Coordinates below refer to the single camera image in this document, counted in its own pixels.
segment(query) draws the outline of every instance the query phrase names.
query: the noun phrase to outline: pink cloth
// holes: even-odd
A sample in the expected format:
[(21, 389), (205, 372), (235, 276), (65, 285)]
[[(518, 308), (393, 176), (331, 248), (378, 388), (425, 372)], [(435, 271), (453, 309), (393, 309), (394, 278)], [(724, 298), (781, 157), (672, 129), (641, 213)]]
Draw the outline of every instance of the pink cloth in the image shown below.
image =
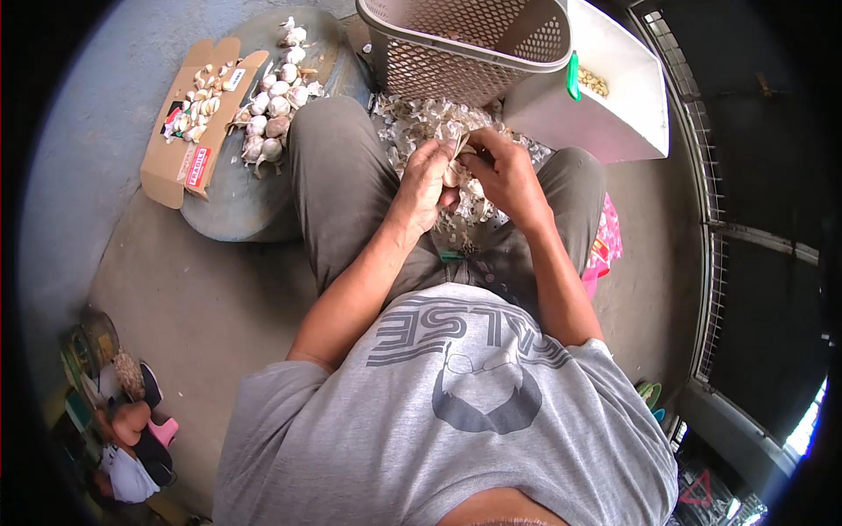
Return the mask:
[(617, 217), (617, 210), (606, 192), (600, 215), (600, 227), (596, 231), (596, 240), (590, 249), (590, 258), (582, 275), (582, 283), (589, 298), (593, 299), (596, 293), (596, 280), (608, 274), (611, 270), (611, 261), (622, 255), (620, 218)]

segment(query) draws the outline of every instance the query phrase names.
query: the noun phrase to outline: black shoe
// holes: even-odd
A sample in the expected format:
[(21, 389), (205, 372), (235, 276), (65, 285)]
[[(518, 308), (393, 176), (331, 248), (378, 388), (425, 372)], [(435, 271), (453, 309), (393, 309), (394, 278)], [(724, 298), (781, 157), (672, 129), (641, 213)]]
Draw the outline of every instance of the black shoe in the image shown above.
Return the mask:
[(147, 403), (150, 409), (154, 409), (163, 400), (163, 393), (161, 388), (157, 386), (155, 373), (152, 372), (146, 362), (141, 362), (141, 373), (143, 374), (143, 388), (147, 392), (143, 396), (143, 401)]

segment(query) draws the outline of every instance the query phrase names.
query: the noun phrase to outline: right hand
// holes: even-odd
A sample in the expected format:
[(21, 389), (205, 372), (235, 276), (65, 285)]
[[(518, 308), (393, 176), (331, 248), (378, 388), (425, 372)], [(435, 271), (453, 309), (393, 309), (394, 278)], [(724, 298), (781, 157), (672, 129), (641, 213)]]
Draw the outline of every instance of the right hand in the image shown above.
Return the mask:
[(471, 153), (459, 162), (482, 183), (485, 196), (514, 221), (524, 233), (554, 224), (552, 209), (538, 183), (529, 152), (491, 128), (471, 132), (468, 144), (477, 152), (486, 150), (494, 159), (492, 167)]

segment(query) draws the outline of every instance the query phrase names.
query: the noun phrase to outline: gray floor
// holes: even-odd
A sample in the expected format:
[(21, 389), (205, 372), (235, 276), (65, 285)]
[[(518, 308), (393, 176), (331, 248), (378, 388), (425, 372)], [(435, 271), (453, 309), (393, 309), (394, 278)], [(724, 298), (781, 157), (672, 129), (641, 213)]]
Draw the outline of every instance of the gray floor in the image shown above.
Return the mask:
[[(632, 382), (663, 383), (665, 401), (686, 377), (699, 305), (695, 197), (679, 150), (608, 167), (624, 255), (594, 297), (616, 362)], [(161, 410), (180, 424), (171, 448), (179, 481), (165, 491), (210, 515), (239, 378), (284, 358), (315, 300), (302, 246), (212, 241), (138, 191), (90, 297), (126, 350), (155, 369)]]

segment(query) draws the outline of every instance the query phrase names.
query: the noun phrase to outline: white styrofoam box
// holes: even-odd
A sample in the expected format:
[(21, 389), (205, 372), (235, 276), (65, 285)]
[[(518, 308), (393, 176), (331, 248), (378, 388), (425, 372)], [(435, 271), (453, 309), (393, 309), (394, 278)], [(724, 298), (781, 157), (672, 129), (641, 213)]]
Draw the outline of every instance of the white styrofoam box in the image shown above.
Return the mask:
[(568, 0), (579, 65), (608, 86), (608, 98), (579, 84), (568, 69), (533, 75), (506, 94), (503, 118), (513, 131), (556, 150), (578, 146), (600, 162), (659, 159), (669, 154), (669, 110), (660, 60), (617, 22), (584, 0)]

